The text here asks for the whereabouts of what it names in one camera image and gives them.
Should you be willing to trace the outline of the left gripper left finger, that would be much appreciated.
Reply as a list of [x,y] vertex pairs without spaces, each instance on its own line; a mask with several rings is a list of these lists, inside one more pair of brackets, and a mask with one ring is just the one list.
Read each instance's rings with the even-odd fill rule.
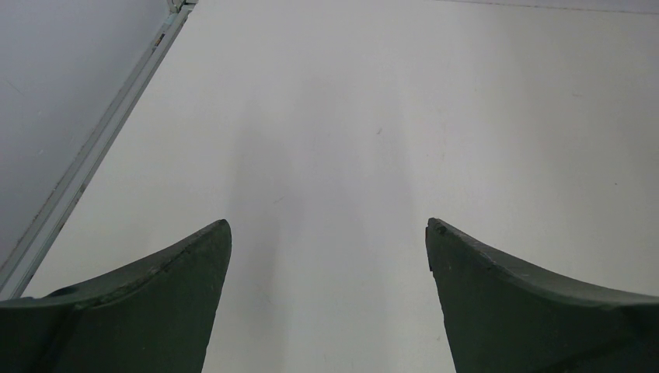
[[42,298],[1,303],[3,372],[199,372],[232,253],[226,220]]

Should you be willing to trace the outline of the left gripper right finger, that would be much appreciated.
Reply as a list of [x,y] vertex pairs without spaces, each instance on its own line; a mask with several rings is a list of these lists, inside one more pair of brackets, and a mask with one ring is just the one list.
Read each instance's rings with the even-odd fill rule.
[[658,299],[536,266],[431,218],[428,263],[458,372],[656,372]]

